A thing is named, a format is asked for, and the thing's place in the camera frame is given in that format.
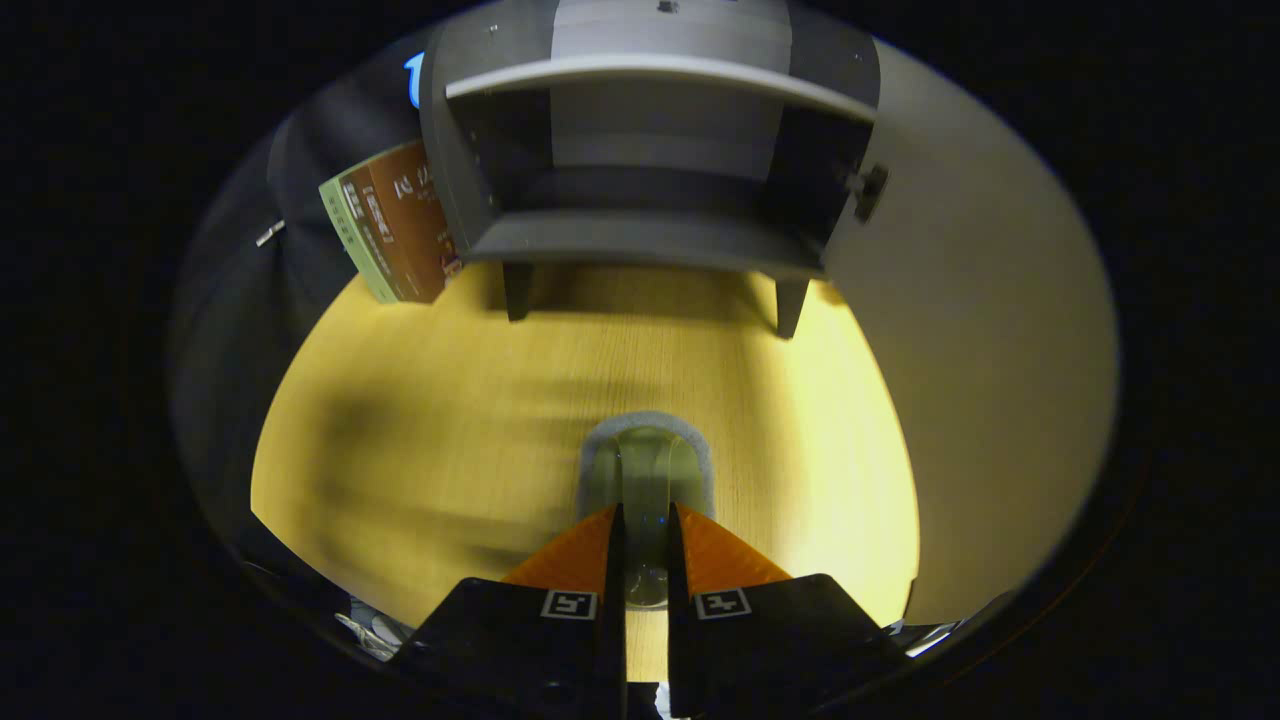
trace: wooden table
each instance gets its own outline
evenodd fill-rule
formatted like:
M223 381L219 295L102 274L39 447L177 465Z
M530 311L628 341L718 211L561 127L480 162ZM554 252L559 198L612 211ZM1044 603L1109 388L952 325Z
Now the wooden table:
M774 336L763 275L552 265L508 323L498 265L434 305L355 278L276 391L252 510L352 594L420 624L575 523L579 452L605 418L671 413L712 448L718 521L792 575L832 575L878 623L919 557L892 404L838 293ZM627 675L667 676L666 614L627 614Z

